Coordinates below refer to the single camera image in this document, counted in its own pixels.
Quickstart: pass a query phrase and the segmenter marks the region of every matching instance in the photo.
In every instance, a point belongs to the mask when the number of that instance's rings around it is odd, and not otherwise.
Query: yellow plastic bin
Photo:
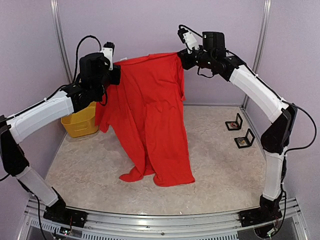
[[[77,138],[98,131],[99,126],[95,126],[96,103],[92,102],[85,109],[61,118],[61,123],[72,138]]]

